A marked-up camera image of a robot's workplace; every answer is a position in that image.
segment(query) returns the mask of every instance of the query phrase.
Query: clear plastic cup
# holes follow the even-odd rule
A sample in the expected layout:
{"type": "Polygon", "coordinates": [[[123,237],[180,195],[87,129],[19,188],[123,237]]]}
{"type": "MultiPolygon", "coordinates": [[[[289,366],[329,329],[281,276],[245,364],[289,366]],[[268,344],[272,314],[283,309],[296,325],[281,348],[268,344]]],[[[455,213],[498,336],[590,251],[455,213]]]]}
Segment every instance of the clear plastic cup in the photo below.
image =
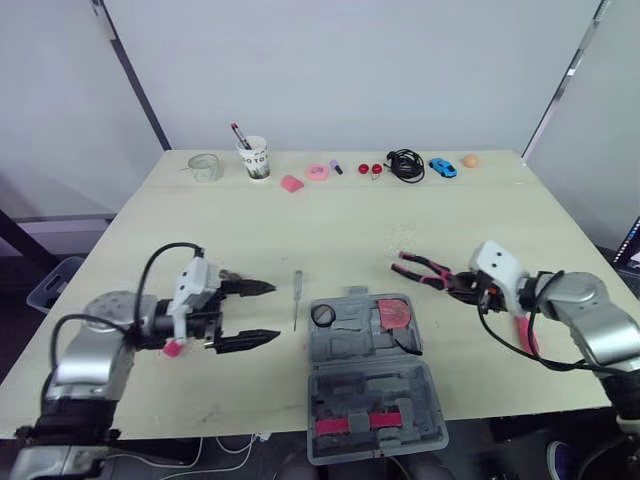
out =
{"type": "Polygon", "coordinates": [[[222,162],[213,153],[201,153],[187,163],[196,182],[215,182],[222,176],[222,162]]]}

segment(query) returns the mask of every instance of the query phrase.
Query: screwdriver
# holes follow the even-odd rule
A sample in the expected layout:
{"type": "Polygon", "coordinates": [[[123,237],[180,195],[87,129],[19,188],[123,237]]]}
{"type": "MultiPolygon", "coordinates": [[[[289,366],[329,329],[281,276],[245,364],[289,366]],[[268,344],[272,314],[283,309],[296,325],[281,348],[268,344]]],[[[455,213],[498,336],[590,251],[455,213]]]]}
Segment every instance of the screwdriver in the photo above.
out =
{"type": "Polygon", "coordinates": [[[296,331],[296,323],[298,323],[298,305],[302,296],[302,271],[296,270],[293,274],[293,331],[296,331]]]}

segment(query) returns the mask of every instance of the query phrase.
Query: paper cup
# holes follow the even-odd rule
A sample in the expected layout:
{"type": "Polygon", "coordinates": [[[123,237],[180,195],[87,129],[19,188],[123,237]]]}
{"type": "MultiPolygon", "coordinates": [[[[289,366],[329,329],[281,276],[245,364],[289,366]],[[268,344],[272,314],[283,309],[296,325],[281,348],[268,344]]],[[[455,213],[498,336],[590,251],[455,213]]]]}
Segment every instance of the paper cup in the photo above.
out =
{"type": "Polygon", "coordinates": [[[240,142],[236,143],[236,149],[242,157],[247,173],[254,180],[267,178],[271,173],[267,159],[267,141],[262,137],[250,135],[247,142],[251,145],[251,150],[245,149],[240,142]]]}

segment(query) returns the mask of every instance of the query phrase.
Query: orange ball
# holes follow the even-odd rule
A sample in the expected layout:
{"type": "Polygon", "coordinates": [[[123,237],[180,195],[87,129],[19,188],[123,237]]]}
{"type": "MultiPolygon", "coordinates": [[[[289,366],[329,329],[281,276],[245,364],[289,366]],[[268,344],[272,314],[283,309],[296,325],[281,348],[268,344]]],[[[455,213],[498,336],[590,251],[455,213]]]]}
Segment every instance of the orange ball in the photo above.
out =
{"type": "Polygon", "coordinates": [[[467,168],[474,168],[478,166],[478,163],[480,163],[480,159],[477,157],[477,155],[465,155],[462,159],[462,163],[464,163],[464,166],[467,168]]]}

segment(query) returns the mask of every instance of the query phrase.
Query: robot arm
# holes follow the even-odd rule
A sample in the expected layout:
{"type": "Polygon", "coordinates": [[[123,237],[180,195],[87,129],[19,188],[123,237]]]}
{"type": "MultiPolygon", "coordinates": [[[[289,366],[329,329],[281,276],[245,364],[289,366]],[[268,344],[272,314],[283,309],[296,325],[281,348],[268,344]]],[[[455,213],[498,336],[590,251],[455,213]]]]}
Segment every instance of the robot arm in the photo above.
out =
{"type": "Polygon", "coordinates": [[[539,308],[569,328],[587,365],[611,369],[594,373],[619,414],[621,429],[640,434],[640,327],[611,302],[602,280],[589,273],[531,277],[493,241],[474,252],[469,266],[479,282],[484,277],[498,287],[504,310],[522,316],[539,308]]]}
{"type": "Polygon", "coordinates": [[[97,477],[110,445],[120,434],[111,425],[135,352],[161,349],[170,338],[178,344],[189,337],[204,339],[205,348],[217,353],[265,344],[280,332],[258,329],[224,337],[221,307],[228,294],[261,295],[273,290],[266,282],[218,271],[196,254],[178,276],[173,299],[141,296],[139,323],[134,321],[136,294],[109,292],[93,300],[77,317],[107,320],[120,329],[85,320],[59,362],[53,352],[40,417],[34,427],[16,432],[25,448],[10,480],[97,477]]]}

